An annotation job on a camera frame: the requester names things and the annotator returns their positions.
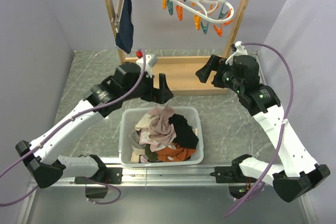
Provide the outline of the pink beige underwear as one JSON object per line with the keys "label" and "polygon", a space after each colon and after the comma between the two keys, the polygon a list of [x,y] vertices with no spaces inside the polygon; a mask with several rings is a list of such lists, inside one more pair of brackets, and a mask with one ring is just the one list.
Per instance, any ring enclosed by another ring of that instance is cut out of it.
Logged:
{"label": "pink beige underwear", "polygon": [[170,106],[155,107],[148,111],[134,127],[140,132],[140,145],[149,144],[151,152],[169,146],[176,137],[174,126],[169,118],[175,114]]}

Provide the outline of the black underwear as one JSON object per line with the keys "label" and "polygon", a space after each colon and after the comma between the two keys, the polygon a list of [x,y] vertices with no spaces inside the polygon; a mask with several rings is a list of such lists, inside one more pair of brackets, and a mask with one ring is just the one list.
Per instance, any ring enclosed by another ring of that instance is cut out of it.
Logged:
{"label": "black underwear", "polygon": [[169,118],[169,123],[171,126],[174,126],[176,133],[173,143],[178,144],[181,148],[196,149],[198,137],[184,116],[173,114],[173,116]]}

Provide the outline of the white clip hanger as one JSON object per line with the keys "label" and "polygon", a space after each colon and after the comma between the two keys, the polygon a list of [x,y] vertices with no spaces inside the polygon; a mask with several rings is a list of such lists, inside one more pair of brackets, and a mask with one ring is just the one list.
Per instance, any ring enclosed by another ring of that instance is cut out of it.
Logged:
{"label": "white clip hanger", "polygon": [[234,8],[226,0],[162,0],[162,8],[170,15],[177,14],[180,21],[185,11],[192,13],[195,29],[205,35],[213,26],[217,36],[222,37],[223,27],[234,21]]}

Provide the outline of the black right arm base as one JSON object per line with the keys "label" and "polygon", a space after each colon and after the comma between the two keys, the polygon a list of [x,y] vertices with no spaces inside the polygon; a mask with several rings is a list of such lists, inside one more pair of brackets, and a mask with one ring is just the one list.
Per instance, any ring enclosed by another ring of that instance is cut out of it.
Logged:
{"label": "black right arm base", "polygon": [[245,196],[257,181],[255,178],[244,176],[237,165],[216,166],[209,175],[215,177],[217,184],[227,184],[229,194],[234,199]]}

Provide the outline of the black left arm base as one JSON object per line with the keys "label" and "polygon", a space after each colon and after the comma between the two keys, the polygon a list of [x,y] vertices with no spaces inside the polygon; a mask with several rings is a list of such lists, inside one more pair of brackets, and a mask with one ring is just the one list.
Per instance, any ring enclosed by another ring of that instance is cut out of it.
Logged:
{"label": "black left arm base", "polygon": [[[107,205],[118,201],[121,198],[121,190],[116,186],[122,182],[121,167],[105,167],[98,170],[97,174],[91,178],[75,177],[76,185],[85,185],[85,196],[87,201],[96,205]],[[117,192],[115,199],[111,201],[101,202],[96,199],[104,199],[108,190],[113,189]]]}

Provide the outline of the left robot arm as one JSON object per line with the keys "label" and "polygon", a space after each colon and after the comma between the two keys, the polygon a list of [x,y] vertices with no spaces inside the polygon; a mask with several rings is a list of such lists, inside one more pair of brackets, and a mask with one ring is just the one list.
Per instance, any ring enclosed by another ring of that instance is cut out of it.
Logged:
{"label": "left robot arm", "polygon": [[124,101],[140,98],[164,104],[173,98],[165,74],[159,74],[159,87],[154,76],[142,71],[137,63],[125,62],[114,74],[92,86],[77,106],[58,124],[39,138],[20,141],[16,150],[39,188],[47,188],[61,178],[85,177],[101,183],[107,167],[97,155],[66,157],[62,152],[80,139],[88,128],[122,107]]}

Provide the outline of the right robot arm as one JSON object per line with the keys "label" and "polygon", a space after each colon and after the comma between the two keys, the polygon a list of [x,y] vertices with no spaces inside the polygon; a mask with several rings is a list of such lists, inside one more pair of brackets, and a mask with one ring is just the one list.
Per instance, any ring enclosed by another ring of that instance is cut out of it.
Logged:
{"label": "right robot arm", "polygon": [[212,85],[234,91],[239,103],[278,149],[282,164],[272,165],[262,182],[271,185],[282,200],[292,202],[330,175],[328,166],[318,164],[299,140],[284,117],[284,109],[274,90],[260,83],[259,64],[254,57],[234,56],[232,63],[228,63],[225,58],[211,55],[195,75],[205,83],[212,71],[215,72]]}

